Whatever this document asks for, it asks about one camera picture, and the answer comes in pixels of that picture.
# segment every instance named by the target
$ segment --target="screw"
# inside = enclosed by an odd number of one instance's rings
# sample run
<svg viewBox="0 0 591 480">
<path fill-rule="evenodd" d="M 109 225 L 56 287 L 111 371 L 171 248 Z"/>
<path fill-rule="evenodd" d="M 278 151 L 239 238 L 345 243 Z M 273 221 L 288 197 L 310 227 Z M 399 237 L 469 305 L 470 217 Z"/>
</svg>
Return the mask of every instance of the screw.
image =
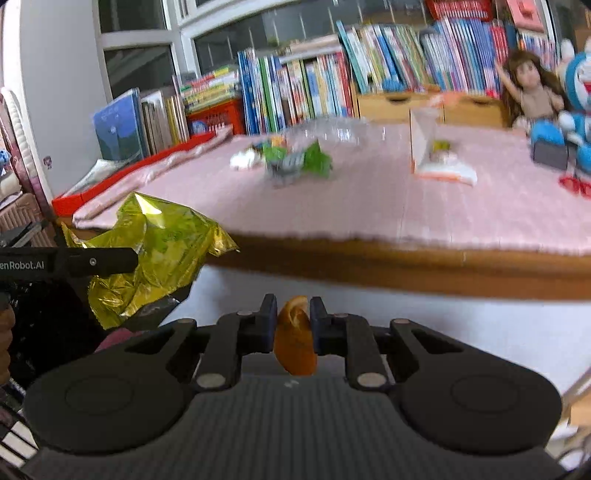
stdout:
<svg viewBox="0 0 591 480">
<path fill-rule="evenodd" d="M 197 385 L 201 388 L 219 388 L 226 383 L 226 377 L 220 374 L 203 374 L 197 378 Z"/>
<path fill-rule="evenodd" d="M 367 372 L 357 377 L 357 383 L 365 388 L 379 388 L 386 384 L 386 377 L 376 372 Z"/>
</svg>

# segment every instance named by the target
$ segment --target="green book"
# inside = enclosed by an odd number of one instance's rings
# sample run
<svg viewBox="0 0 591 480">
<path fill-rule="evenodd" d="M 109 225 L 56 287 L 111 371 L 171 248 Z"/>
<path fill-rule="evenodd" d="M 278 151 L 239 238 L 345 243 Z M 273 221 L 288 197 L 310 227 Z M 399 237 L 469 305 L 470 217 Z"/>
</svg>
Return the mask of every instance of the green book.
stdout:
<svg viewBox="0 0 591 480">
<path fill-rule="evenodd" d="M 310 112 L 310 118 L 314 117 L 314 104 L 312 103 L 312 95 L 310 94 L 310 85 L 308 85 L 308 75 L 306 73 L 306 66 L 304 60 L 300 60 L 301 76 L 304 79 L 304 90 L 306 93 L 306 102 L 308 103 L 308 111 Z"/>
<path fill-rule="evenodd" d="M 275 114 L 275 109 L 273 108 L 274 101 L 271 97 L 271 77 L 269 76 L 267 58 L 264 57 L 259 59 L 259 64 L 261 65 L 262 89 L 264 91 L 265 103 L 267 104 L 267 112 L 269 114 L 269 122 L 271 123 L 271 131 L 278 132 L 279 127 L 277 125 L 277 115 Z"/>
</svg>

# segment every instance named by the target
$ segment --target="snack package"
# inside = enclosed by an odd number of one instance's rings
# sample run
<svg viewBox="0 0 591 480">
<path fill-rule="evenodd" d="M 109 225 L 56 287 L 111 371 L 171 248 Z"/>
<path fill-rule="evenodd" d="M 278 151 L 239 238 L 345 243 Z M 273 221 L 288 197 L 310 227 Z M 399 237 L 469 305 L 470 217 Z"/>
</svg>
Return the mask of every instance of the snack package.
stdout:
<svg viewBox="0 0 591 480">
<path fill-rule="evenodd" d="M 291 183 L 301 173 L 328 178 L 332 169 L 332 159 L 320 149 L 318 140 L 300 151 L 264 145 L 263 156 L 268 175 L 279 184 Z"/>
<path fill-rule="evenodd" d="M 213 220 L 183 205 L 132 193 L 108 232 L 82 241 L 63 226 L 70 247 L 131 247 L 139 256 L 133 273 L 93 277 L 90 308 L 104 329 L 117 327 L 141 307 L 192 283 L 207 253 L 219 257 L 236 250 Z"/>
</svg>

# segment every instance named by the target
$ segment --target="book spine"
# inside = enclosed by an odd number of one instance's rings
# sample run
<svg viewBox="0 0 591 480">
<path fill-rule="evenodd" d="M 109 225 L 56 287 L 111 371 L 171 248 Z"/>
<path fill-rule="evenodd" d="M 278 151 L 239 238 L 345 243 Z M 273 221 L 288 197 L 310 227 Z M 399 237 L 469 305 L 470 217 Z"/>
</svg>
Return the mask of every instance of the book spine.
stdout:
<svg viewBox="0 0 591 480">
<path fill-rule="evenodd" d="M 461 90 L 467 92 L 468 91 L 468 81 L 466 78 L 466 72 L 464 70 L 464 65 L 462 63 L 462 57 L 460 55 L 460 50 L 457 46 L 457 42 L 455 36 L 452 31 L 452 26 L 450 21 L 447 17 L 444 17 L 441 20 L 441 31 L 443 36 L 446 39 L 447 46 L 449 50 L 452 52 L 453 57 L 453 66 L 456 71 L 456 74 L 460 81 Z"/>
<path fill-rule="evenodd" d="M 372 45 L 371 39 L 368 36 L 366 28 L 362 28 L 361 30 L 359 30 L 359 40 L 361 41 L 361 44 L 363 45 L 363 48 L 366 52 L 366 55 L 367 55 L 367 58 L 369 61 L 369 67 L 371 69 L 371 74 L 372 74 L 372 78 L 374 80 L 374 85 L 376 87 L 376 90 L 378 92 L 381 92 L 382 91 L 382 81 L 384 80 L 384 74 L 383 74 L 383 72 L 380 72 L 379 61 L 376 58 L 374 47 Z"/>
<path fill-rule="evenodd" d="M 329 72 L 324 57 L 318 57 L 318 67 L 322 75 L 323 82 L 326 85 L 326 110 L 329 116 L 336 115 L 335 99 L 332 94 L 332 87 L 329 80 Z"/>
<path fill-rule="evenodd" d="M 392 54 L 390 53 L 390 50 L 386 43 L 386 39 L 384 38 L 384 34 L 382 33 L 382 30 L 378 25 L 374 25 L 374 32 L 376 38 L 378 39 L 379 48 L 382 51 L 382 55 L 384 56 L 387 69 L 390 73 L 390 78 L 395 82 L 400 83 L 400 77 L 398 76 L 396 65 L 394 64 L 394 60 L 392 59 Z"/>
<path fill-rule="evenodd" d="M 269 83 L 267 79 L 267 67 L 265 64 L 265 57 L 258 59 L 259 68 L 261 71 L 261 85 L 262 85 L 262 106 L 265 115 L 265 123 L 268 124 L 268 133 L 276 132 L 273 120 L 273 108 L 271 106 L 271 98 L 269 97 Z"/>
<path fill-rule="evenodd" d="M 369 85 L 368 85 L 368 76 L 371 74 L 371 68 L 369 67 L 369 60 L 365 54 L 365 50 L 363 49 L 363 45 L 359 41 L 359 37 L 355 30 L 351 30 L 347 33 L 347 37 L 349 38 L 349 42 L 351 44 L 351 48 L 355 52 L 355 58 L 359 63 L 359 67 L 361 68 L 363 78 L 365 79 L 365 84 L 367 85 L 367 92 L 369 93 Z"/>
<path fill-rule="evenodd" d="M 445 81 L 443 80 L 441 63 L 435 52 L 433 42 L 431 41 L 431 35 L 423 35 L 421 37 L 421 44 L 423 45 L 423 51 L 425 52 L 425 57 L 427 59 L 427 66 L 431 70 L 431 76 L 435 79 L 441 90 L 447 90 Z"/>
<path fill-rule="evenodd" d="M 248 52 L 248 60 L 251 70 L 251 79 L 252 87 L 253 87 L 253 96 L 255 99 L 255 108 L 256 108 L 256 120 L 258 123 L 258 129 L 260 134 L 264 134 L 268 132 L 267 123 L 265 122 L 265 112 L 263 109 L 264 102 L 262 101 L 262 85 L 261 85 L 261 71 L 259 69 L 259 63 L 257 58 L 255 57 L 254 49 L 249 48 Z"/>
<path fill-rule="evenodd" d="M 170 128 L 170 134 L 173 137 L 173 145 L 178 145 L 180 139 L 178 137 L 178 131 L 174 122 L 174 111 L 173 111 L 173 99 L 167 98 L 165 100 L 166 104 L 166 118 L 168 120 L 168 127 Z"/>
<path fill-rule="evenodd" d="M 252 126 L 252 104 L 248 96 L 248 87 L 246 86 L 247 77 L 250 78 L 250 74 L 246 72 L 244 66 L 243 52 L 238 52 L 238 68 L 240 69 L 240 83 L 242 84 L 242 104 L 244 108 L 244 118 L 246 123 L 246 133 L 248 135 L 254 135 L 255 130 Z"/>
<path fill-rule="evenodd" d="M 392 59 L 400 72 L 401 80 L 405 84 L 405 87 L 410 90 L 414 90 L 417 86 L 414 81 L 414 75 L 410 72 L 408 65 L 404 59 L 404 53 L 398 42 L 398 39 L 394 36 L 394 32 L 390 27 L 382 27 L 384 33 L 384 39 L 388 46 Z"/>
<path fill-rule="evenodd" d="M 277 112 L 277 127 L 281 131 L 286 127 L 285 116 L 283 115 L 283 105 L 281 102 L 281 92 L 279 90 L 279 81 L 277 71 L 281 69 L 279 58 L 269 57 L 269 73 L 271 76 L 271 85 L 273 88 L 273 98 L 275 99 L 275 111 Z"/>
<path fill-rule="evenodd" d="M 279 90 L 285 115 L 285 123 L 295 125 L 297 123 L 296 107 L 294 106 L 293 96 L 291 94 L 290 76 L 287 67 L 281 67 L 277 72 L 279 77 Z"/>
<path fill-rule="evenodd" d="M 492 39 L 486 32 L 485 25 L 478 21 L 472 20 L 472 25 L 477 34 L 477 47 L 482 62 L 482 70 L 485 78 L 485 86 L 488 92 L 496 92 L 495 84 L 495 61 L 494 48 L 492 46 Z"/>
<path fill-rule="evenodd" d="M 329 67 L 332 71 L 333 82 L 335 84 L 335 100 L 338 105 L 338 115 L 339 116 L 347 116 L 347 102 L 345 101 L 345 88 L 343 87 L 343 82 L 340 75 L 339 64 L 336 61 L 336 57 L 334 55 L 330 55 L 327 57 L 327 62 Z"/>
<path fill-rule="evenodd" d="M 304 66 L 304 62 L 302 60 L 300 60 L 300 72 L 302 85 L 304 88 L 304 98 L 306 99 L 306 103 L 308 105 L 308 112 L 310 114 L 310 118 L 314 118 L 314 106 L 312 105 L 312 96 L 310 95 L 308 76 L 306 75 L 306 67 Z"/>
<path fill-rule="evenodd" d="M 351 66 L 353 68 L 353 74 L 355 75 L 355 79 L 357 81 L 357 85 L 359 86 L 359 92 L 362 95 L 365 95 L 369 92 L 368 85 L 367 85 L 367 75 L 363 73 L 356 52 L 353 49 L 353 46 L 349 42 L 349 37 L 345 28 L 343 26 L 343 22 L 340 20 L 336 23 L 337 30 L 339 32 L 339 37 L 343 46 L 345 47 L 345 52 L 347 52 L 347 56 L 349 57 L 349 61 L 351 62 Z"/>
<path fill-rule="evenodd" d="M 306 64 L 306 75 L 308 77 L 308 85 L 310 86 L 310 96 L 312 97 L 314 116 L 318 118 L 322 116 L 322 102 L 320 100 L 318 82 L 316 81 L 316 72 L 314 71 L 314 65 L 312 63 Z"/>
<path fill-rule="evenodd" d="M 276 133 L 279 131 L 279 123 L 277 121 L 277 109 L 275 107 L 275 95 L 273 94 L 273 85 L 271 83 L 271 66 L 269 65 L 269 57 L 263 57 L 263 85 L 265 88 L 265 99 L 267 100 L 267 111 L 269 112 L 269 120 L 271 121 L 271 131 Z"/>
<path fill-rule="evenodd" d="M 301 64 L 299 61 L 291 62 L 294 71 L 294 77 L 292 78 L 295 81 L 295 89 L 298 92 L 298 103 L 301 109 L 301 120 L 309 120 L 311 118 L 310 115 L 310 108 L 308 106 L 307 96 L 306 96 L 306 89 L 304 87 L 304 79 L 301 71 Z"/>
<path fill-rule="evenodd" d="M 459 19 L 456 20 L 457 27 L 460 31 L 460 34 L 463 38 L 464 48 L 466 50 L 467 59 L 469 62 L 470 74 L 472 75 L 473 79 L 473 87 L 474 91 L 481 93 L 484 92 L 484 82 L 482 79 L 482 67 L 480 66 L 480 61 L 478 59 L 478 55 L 475 52 L 474 48 L 474 39 L 472 38 L 472 34 L 467 27 L 466 20 Z"/>
<path fill-rule="evenodd" d="M 425 67 L 425 55 L 423 54 L 423 49 L 421 48 L 421 45 L 418 41 L 417 33 L 412 27 L 408 25 L 405 25 L 404 29 L 409 40 L 410 50 L 414 58 L 414 65 L 417 72 L 416 75 L 420 84 L 426 85 L 428 83 L 432 83 L 433 80 Z"/>
<path fill-rule="evenodd" d="M 296 122 L 295 123 L 299 123 L 304 119 L 304 112 L 301 106 L 301 94 L 300 94 L 300 90 L 298 88 L 298 79 L 297 79 L 297 75 L 296 75 L 296 70 L 294 68 L 293 63 L 288 63 L 287 64 L 287 72 L 288 72 L 288 77 L 290 79 L 290 84 L 291 84 L 291 93 L 294 99 L 294 108 L 295 108 L 295 116 L 296 116 Z"/>
<path fill-rule="evenodd" d="M 332 101 L 332 107 L 334 109 L 335 116 L 340 116 L 339 99 L 338 99 L 337 93 L 336 93 L 335 79 L 333 77 L 332 65 L 330 64 L 330 60 L 327 56 L 322 57 L 322 63 L 324 65 L 324 68 L 326 69 L 326 77 L 328 79 L 328 85 L 329 85 L 329 95 L 330 95 L 330 99 Z"/>
<path fill-rule="evenodd" d="M 344 55 L 339 52 L 335 54 L 336 63 L 339 67 L 340 82 L 343 86 L 343 96 L 345 97 L 345 116 L 353 116 L 353 100 L 351 98 L 350 80 L 347 71 L 347 64 Z"/>
<path fill-rule="evenodd" d="M 392 78 L 392 74 L 390 73 L 390 70 L 388 68 L 388 63 L 386 62 L 386 57 L 384 56 L 382 47 L 379 44 L 378 36 L 376 35 L 374 25 L 368 25 L 367 27 L 365 27 L 365 31 L 368 36 L 368 40 L 370 42 L 372 50 L 374 52 L 380 75 L 383 79 Z"/>
<path fill-rule="evenodd" d="M 313 66 L 314 66 L 314 73 L 316 74 L 316 79 L 318 80 L 318 90 L 319 90 L 319 94 L 320 94 L 320 104 L 322 106 L 322 115 L 327 115 L 329 112 L 328 109 L 328 103 L 329 103 L 329 98 L 328 98 L 328 87 L 326 85 L 326 81 L 324 79 L 324 74 L 322 73 L 321 67 L 320 67 L 320 60 L 318 58 L 316 58 L 316 60 L 313 62 Z"/>
</svg>

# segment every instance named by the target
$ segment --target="red scissors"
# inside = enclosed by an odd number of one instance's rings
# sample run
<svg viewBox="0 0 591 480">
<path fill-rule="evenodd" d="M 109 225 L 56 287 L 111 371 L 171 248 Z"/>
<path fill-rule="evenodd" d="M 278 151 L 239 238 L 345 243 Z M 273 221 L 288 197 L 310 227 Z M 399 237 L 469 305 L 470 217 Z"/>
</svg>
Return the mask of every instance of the red scissors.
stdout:
<svg viewBox="0 0 591 480">
<path fill-rule="evenodd" d="M 572 177 L 560 177 L 558 183 L 570 193 L 581 194 L 582 197 L 591 199 L 591 183 L 581 180 L 576 173 Z"/>
</svg>

